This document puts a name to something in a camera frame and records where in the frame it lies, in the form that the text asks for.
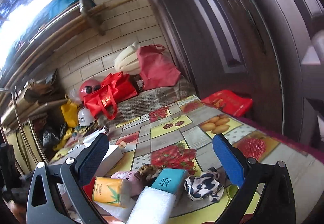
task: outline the cow print scrunchie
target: cow print scrunchie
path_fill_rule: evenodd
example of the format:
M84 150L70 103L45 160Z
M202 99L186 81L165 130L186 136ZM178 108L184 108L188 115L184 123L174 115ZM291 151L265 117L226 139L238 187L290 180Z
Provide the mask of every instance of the cow print scrunchie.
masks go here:
M224 192L224 186L218 182L218 179L219 173L211 167L206 172L202 172L200 177L187 177L184 188L192 200L208 197L210 202L219 202Z

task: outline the blue tissue pack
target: blue tissue pack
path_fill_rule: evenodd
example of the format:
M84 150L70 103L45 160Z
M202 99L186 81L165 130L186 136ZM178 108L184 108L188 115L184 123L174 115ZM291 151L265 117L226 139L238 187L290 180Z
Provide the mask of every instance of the blue tissue pack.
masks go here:
M164 168L151 187L177 195L181 187L184 189L183 183L187 176L187 170Z

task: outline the red bag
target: red bag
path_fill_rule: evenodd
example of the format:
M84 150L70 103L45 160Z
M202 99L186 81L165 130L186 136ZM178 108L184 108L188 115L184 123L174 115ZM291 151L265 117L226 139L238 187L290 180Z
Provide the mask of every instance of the red bag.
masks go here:
M102 82L101 88L84 96L84 106L96 117L101 111L108 119L117 115L117 103L137 95L137 91L129 81L129 75L122 72L109 74ZM112 105L113 113L109 114L107 107Z
M252 99L237 96L230 90L221 90L202 100L203 103L229 115L242 116L252 107Z
M162 54L164 49L162 45L148 45L137 50L144 90L174 86L179 80L181 73L173 62Z

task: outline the bolt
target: bolt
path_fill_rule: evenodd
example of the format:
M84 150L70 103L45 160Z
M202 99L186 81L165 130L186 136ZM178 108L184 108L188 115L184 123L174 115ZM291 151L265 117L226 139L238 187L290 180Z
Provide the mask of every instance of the bolt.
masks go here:
M65 160L65 163L67 163L68 165L71 165L74 162L74 158L68 158L67 160Z
M283 161L278 161L278 165L280 167L285 167L286 166L286 164Z
M253 158L253 157L249 157L248 159L247 159L247 162L249 163L249 164L255 164L257 161Z
M44 165L45 165L44 162L39 162L39 163L37 164L37 167L38 167L38 168L42 168Z

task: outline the plaid cloth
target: plaid cloth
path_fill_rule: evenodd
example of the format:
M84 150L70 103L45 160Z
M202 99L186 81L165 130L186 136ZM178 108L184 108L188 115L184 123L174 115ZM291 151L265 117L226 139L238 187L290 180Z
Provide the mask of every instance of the plaid cloth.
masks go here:
M148 114L193 94L196 94L194 87L185 77L181 76L173 87L144 91L136 97L118 103L118 114L114 120L109 120L103 113L100 113L98 115L99 128L104 125L115 128L117 124Z

